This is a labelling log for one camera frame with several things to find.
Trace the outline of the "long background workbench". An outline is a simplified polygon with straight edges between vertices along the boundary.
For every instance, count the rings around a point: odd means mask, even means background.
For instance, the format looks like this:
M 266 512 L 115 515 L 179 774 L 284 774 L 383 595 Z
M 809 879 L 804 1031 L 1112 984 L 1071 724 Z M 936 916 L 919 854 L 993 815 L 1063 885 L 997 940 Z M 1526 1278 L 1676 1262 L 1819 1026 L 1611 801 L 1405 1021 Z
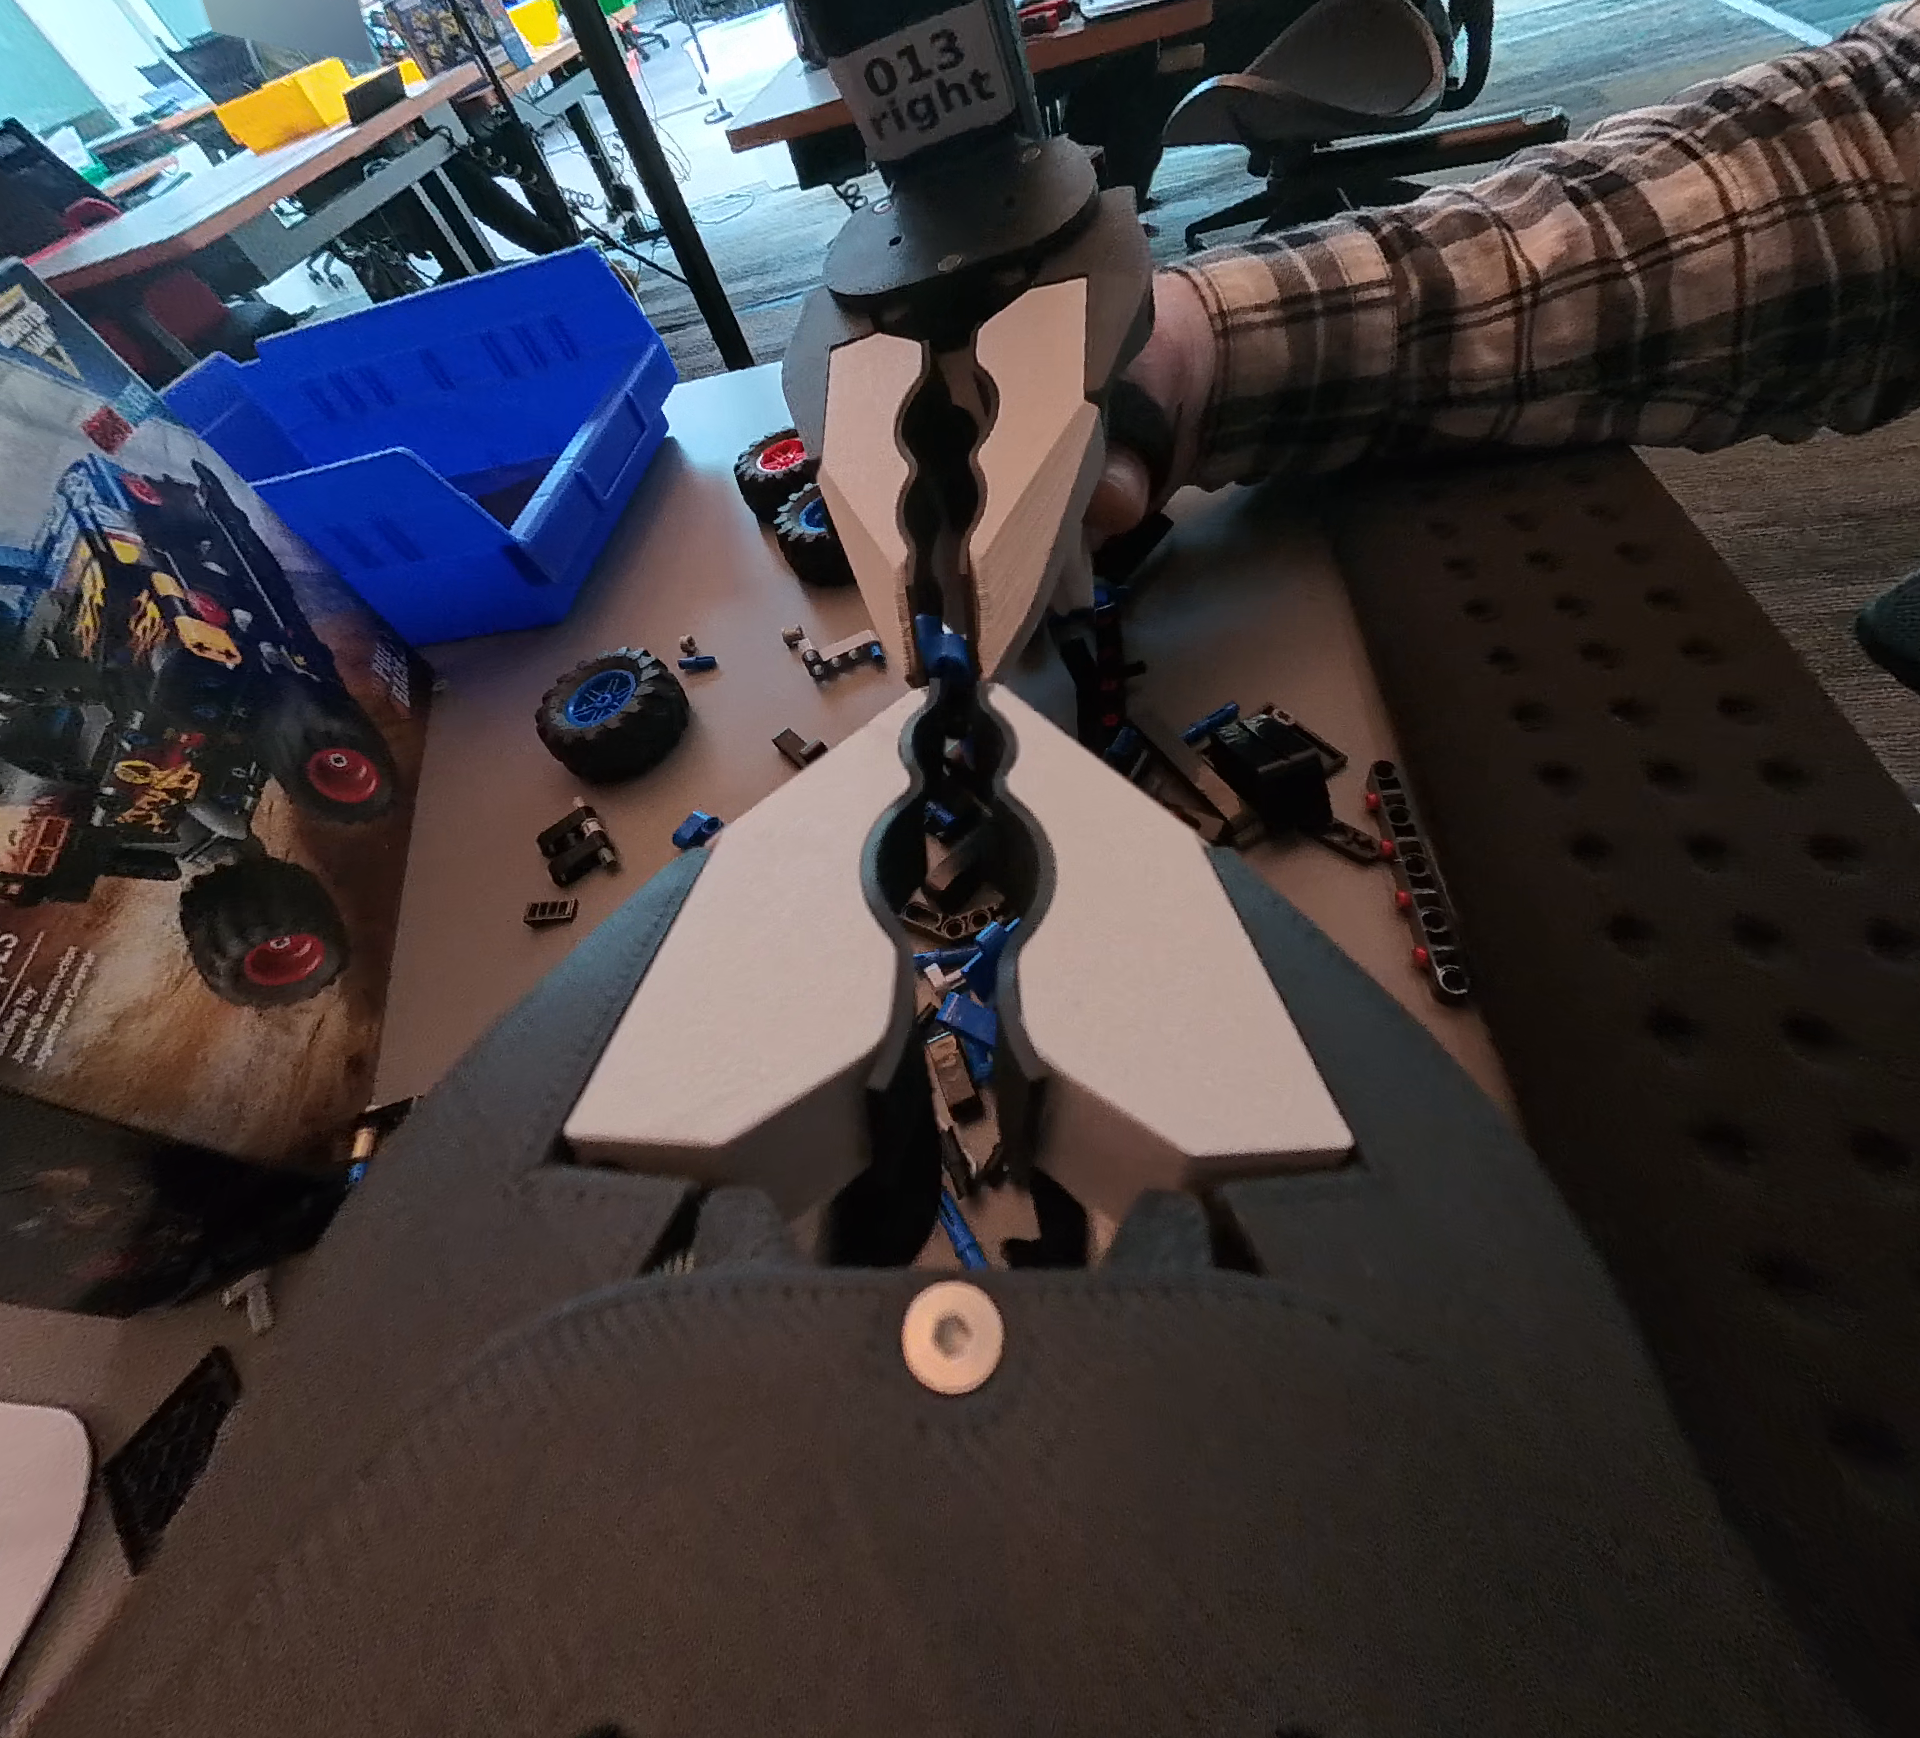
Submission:
M 73 299 L 169 271 L 228 241 L 244 285 L 268 284 L 440 171 L 468 138 L 458 98 L 480 83 L 484 71 L 466 63 L 412 86 L 364 126 L 228 160 L 27 263 L 44 285 Z

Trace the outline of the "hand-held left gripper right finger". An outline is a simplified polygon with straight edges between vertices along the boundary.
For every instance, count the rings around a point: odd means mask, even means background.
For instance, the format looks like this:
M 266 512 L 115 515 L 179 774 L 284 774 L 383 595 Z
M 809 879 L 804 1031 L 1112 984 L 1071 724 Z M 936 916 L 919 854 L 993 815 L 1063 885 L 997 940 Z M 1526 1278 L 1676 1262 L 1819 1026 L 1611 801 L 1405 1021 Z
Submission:
M 1149 1192 L 1343 1166 L 1356 1137 L 1216 850 L 1023 697 L 990 711 L 1044 859 L 1011 984 L 1044 1174 L 1119 1223 Z

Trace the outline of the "black perforated board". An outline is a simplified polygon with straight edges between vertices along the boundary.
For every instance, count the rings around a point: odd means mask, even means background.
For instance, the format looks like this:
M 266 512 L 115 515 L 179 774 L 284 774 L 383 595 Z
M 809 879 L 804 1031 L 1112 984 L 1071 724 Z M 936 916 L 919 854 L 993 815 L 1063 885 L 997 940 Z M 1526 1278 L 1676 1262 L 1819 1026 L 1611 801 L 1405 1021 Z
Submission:
M 1917 1735 L 1917 808 L 1628 453 L 1330 527 L 1526 1135 L 1815 1655 Z

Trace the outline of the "white desk stand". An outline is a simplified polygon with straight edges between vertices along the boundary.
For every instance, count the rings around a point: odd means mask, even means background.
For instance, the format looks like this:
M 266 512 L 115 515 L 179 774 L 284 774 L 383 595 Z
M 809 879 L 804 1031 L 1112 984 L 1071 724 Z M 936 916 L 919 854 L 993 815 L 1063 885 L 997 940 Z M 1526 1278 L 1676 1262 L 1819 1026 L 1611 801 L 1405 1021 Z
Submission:
M 2 1672 L 37 1630 L 73 1552 L 92 1472 L 83 1416 L 2 1404 Z

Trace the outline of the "black metal pole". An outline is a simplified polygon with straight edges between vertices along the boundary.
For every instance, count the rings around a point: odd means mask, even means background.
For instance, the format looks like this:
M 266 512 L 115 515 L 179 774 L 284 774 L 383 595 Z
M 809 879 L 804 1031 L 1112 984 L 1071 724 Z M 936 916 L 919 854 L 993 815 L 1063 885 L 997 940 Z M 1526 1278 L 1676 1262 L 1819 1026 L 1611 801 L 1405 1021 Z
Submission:
M 708 259 L 706 239 L 685 204 L 664 155 L 659 135 L 649 117 L 634 80 L 629 78 L 621 45 L 599 0 L 558 0 L 580 47 L 600 98 L 605 102 L 620 140 L 639 168 L 640 187 L 653 209 L 681 277 L 701 313 L 708 334 L 724 359 L 726 370 L 745 372 L 756 365 L 754 351 L 740 325 L 724 285 Z

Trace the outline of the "black toy frame block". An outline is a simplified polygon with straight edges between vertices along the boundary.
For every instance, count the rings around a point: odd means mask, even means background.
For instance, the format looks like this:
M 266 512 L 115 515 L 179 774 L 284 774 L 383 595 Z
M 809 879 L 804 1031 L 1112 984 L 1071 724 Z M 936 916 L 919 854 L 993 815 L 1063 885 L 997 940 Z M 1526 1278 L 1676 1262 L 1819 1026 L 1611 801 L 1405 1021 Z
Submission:
M 1298 718 L 1228 704 L 1188 724 L 1182 743 L 1272 838 L 1310 839 L 1363 867 L 1385 860 L 1376 835 L 1335 815 L 1330 779 L 1347 766 L 1345 752 Z

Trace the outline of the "black grille toy panel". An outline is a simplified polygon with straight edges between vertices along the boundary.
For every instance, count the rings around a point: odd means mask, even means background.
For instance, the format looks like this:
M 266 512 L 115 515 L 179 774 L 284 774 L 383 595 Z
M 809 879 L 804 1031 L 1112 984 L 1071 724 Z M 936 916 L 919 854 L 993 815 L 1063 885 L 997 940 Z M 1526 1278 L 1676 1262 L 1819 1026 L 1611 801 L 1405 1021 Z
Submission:
M 201 1480 L 242 1394 L 229 1348 L 214 1345 L 106 1464 L 110 1519 L 133 1575 L 140 1575 Z

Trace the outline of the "black beam red pins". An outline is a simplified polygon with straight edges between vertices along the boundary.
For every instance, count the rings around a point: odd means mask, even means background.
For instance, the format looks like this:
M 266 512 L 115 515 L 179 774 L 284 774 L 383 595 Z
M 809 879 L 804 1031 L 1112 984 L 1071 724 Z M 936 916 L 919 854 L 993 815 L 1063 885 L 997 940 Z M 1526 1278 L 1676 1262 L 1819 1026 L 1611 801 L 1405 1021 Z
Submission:
M 1390 871 L 1393 908 L 1408 931 L 1414 975 L 1428 982 L 1436 1003 L 1469 1006 L 1476 984 L 1453 892 L 1395 762 L 1380 760 L 1366 768 L 1364 808 Z

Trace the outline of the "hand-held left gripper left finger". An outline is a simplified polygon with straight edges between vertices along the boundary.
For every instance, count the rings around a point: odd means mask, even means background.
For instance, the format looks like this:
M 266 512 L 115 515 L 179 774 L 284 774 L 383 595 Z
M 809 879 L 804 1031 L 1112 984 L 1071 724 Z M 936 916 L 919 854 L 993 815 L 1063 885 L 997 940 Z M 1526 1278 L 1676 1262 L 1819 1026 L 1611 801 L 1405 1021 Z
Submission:
M 925 1126 L 875 1100 L 916 1021 L 912 955 L 864 864 L 918 790 L 906 692 L 699 853 L 560 1128 L 583 1166 L 762 1191 L 785 1219 L 869 1182 L 872 1259 L 925 1251 Z

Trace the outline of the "grey office chair seat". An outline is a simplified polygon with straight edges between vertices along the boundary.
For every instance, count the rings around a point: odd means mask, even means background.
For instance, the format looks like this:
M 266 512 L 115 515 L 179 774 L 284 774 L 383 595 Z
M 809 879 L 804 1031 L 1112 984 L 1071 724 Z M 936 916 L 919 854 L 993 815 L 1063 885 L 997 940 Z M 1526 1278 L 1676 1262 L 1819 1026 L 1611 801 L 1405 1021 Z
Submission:
M 1920 692 L 1918 621 L 1918 569 L 1867 598 L 1856 617 L 1859 652 L 1912 695 Z

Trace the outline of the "black saddle stool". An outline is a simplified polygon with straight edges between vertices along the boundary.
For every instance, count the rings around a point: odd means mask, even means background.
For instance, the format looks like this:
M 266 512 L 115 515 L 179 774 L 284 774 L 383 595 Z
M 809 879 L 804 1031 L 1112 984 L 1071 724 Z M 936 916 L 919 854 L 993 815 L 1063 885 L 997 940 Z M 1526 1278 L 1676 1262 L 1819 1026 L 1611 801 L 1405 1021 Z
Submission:
M 1569 117 L 1537 108 L 1440 124 L 1446 62 L 1410 0 L 1320 0 L 1244 71 L 1194 86 L 1165 145 L 1239 147 L 1263 187 L 1188 225 L 1190 252 L 1259 222 L 1269 236 L 1345 210 L 1420 198 L 1420 177 L 1563 144 Z

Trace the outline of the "black blue toy link assembly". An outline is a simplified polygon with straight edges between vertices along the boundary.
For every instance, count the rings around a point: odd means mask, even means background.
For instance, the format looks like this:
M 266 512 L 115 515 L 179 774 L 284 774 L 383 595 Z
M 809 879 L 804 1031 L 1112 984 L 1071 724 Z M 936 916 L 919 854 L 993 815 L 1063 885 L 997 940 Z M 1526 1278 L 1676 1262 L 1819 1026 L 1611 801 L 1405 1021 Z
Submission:
M 1003 731 L 986 707 L 973 647 L 936 614 L 916 616 L 913 642 L 923 673 L 923 704 L 906 733 L 918 779 L 912 822 L 952 843 L 997 808 Z

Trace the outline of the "blue plastic bin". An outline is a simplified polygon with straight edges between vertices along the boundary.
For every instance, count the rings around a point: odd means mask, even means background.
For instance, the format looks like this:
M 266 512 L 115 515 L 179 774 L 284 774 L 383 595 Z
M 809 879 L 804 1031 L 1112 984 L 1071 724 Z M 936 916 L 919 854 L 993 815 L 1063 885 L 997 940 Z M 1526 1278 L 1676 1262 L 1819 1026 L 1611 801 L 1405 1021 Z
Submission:
M 199 362 L 170 411 L 410 645 L 562 621 L 679 370 L 589 245 Z

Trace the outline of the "black wheel red rim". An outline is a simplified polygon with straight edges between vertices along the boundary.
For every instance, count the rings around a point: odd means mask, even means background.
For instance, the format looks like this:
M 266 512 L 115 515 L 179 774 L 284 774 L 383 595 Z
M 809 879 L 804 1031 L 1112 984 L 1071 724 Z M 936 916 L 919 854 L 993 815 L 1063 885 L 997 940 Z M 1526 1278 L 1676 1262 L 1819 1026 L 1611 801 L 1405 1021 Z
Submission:
M 744 448 L 733 478 L 758 525 L 773 527 L 781 509 L 816 481 L 819 466 L 799 431 L 785 427 Z

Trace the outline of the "person's right hand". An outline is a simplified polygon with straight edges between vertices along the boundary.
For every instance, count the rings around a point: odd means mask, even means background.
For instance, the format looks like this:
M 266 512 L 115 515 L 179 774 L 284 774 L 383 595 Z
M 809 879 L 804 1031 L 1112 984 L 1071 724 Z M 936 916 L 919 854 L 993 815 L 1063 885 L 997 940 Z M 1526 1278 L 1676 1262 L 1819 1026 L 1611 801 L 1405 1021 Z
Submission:
M 1154 280 L 1154 327 L 1108 413 L 1106 451 L 1086 510 L 1097 549 L 1137 527 L 1192 483 L 1216 379 L 1214 320 L 1182 268 Z

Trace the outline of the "person's right forearm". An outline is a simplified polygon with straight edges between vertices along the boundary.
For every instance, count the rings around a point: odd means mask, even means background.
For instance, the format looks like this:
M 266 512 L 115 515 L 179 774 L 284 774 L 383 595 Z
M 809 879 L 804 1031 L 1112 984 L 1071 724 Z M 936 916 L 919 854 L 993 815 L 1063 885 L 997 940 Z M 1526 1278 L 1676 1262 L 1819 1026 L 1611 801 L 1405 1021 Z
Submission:
M 1174 268 L 1217 359 L 1192 487 L 1899 422 L 1918 395 L 1918 2 L 1484 179 Z

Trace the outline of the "yellow bin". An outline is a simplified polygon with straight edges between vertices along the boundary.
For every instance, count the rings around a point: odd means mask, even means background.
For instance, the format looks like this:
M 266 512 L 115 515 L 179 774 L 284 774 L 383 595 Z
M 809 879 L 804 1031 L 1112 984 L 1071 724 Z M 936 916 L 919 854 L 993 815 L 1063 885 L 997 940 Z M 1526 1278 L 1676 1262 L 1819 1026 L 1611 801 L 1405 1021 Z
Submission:
M 309 63 L 214 109 L 229 140 L 266 155 L 349 124 L 349 68 L 336 59 Z

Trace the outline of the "black white toy pin cluster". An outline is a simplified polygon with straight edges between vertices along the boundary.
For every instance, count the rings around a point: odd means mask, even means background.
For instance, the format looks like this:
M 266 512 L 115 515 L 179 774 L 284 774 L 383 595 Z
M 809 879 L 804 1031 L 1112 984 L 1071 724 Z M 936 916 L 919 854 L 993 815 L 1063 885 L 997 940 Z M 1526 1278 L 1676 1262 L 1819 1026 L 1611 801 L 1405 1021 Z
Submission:
M 575 796 L 571 808 L 542 827 L 536 848 L 546 866 L 553 886 L 574 891 L 586 878 L 621 871 L 620 848 L 600 813 L 586 797 Z

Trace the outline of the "monster truck toy set box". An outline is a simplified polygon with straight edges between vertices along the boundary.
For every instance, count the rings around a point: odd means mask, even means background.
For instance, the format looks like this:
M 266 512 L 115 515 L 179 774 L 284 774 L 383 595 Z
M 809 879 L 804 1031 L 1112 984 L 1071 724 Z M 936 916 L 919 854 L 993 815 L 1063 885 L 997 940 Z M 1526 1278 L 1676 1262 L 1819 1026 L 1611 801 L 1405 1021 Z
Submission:
M 428 673 L 2 274 L 4 1087 L 264 1164 L 372 1104 Z

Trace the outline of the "grey desk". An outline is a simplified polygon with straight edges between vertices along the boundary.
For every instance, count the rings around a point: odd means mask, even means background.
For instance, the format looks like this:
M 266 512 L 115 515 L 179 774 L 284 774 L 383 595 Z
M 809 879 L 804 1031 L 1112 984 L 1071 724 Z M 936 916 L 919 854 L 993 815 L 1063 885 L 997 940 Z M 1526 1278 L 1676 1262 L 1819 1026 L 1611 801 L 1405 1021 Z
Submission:
M 853 593 L 804 593 L 736 498 L 733 456 L 785 425 L 783 407 L 774 365 L 679 386 L 667 406 L 672 438 L 568 621 L 433 649 L 445 689 L 430 706 L 372 1103 L 427 1094 L 659 871 L 691 808 L 733 823 L 783 776 L 797 776 L 773 750 L 774 733 L 791 727 L 839 745 L 903 695 L 892 670 L 814 691 L 781 647 L 789 624 L 816 620 L 832 642 L 869 621 Z M 1279 701 L 1351 755 L 1335 797 L 1343 816 L 1363 816 L 1366 766 L 1400 758 L 1400 745 L 1325 532 L 1266 491 L 1186 491 L 1174 516 L 1126 631 L 1149 667 L 1142 706 L 1182 724 L 1229 697 Z M 568 784 L 533 737 L 542 691 L 599 647 L 672 647 L 685 633 L 716 652 L 717 670 L 689 680 L 693 724 L 683 750 L 639 785 L 603 794 Z M 533 839 L 575 791 L 605 801 L 623 871 L 577 888 L 574 926 L 530 933 L 528 900 L 554 895 Z M 1479 1016 L 1437 1006 L 1412 975 L 1410 940 L 1380 871 L 1304 846 L 1259 846 L 1247 857 L 1513 1112 Z M 4 1306 L 4 1404 L 73 1413 L 103 1461 L 211 1348 L 228 1343 L 250 1386 L 254 1359 L 293 1331 L 296 1276 L 294 1262 L 276 1272 L 279 1327 L 261 1337 L 217 1292 L 136 1318 Z

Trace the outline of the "brown background table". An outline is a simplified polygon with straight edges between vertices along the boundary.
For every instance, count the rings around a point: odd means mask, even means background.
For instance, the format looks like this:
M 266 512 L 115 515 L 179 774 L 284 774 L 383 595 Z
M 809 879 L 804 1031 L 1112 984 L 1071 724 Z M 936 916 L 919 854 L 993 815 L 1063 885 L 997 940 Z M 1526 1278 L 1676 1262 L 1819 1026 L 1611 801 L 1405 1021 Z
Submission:
M 1063 0 L 1065 20 L 1044 36 L 1025 43 L 1025 62 L 1040 83 L 1063 84 L 1074 66 L 1165 43 L 1194 43 L 1216 20 L 1220 0 Z M 934 112 L 952 108 L 938 93 L 938 80 L 972 84 L 973 71 L 993 71 L 996 53 L 972 47 L 973 24 L 965 14 L 942 14 L 947 33 L 906 27 L 894 45 L 869 55 L 855 76 L 855 102 L 845 104 L 829 68 L 791 62 L 726 126 L 733 152 L 794 145 L 837 129 L 872 136 L 872 117 L 890 106 L 933 94 Z

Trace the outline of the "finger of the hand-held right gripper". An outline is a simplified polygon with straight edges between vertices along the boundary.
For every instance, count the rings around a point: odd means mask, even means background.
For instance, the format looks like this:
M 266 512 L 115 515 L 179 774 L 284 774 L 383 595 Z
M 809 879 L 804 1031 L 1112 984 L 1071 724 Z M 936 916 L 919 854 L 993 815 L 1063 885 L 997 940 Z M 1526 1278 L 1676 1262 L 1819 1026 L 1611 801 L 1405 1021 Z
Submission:
M 1091 595 L 1086 515 L 1106 458 L 1087 395 L 1089 284 L 1035 285 L 988 320 L 976 365 L 993 383 L 993 429 L 973 456 L 967 534 L 972 641 L 1000 679 L 1054 602 Z
M 916 689 L 930 682 L 918 620 L 967 631 L 956 478 L 934 451 L 918 456 L 905 431 L 936 381 L 930 349 L 894 334 L 829 354 L 821 487 L 875 636 Z

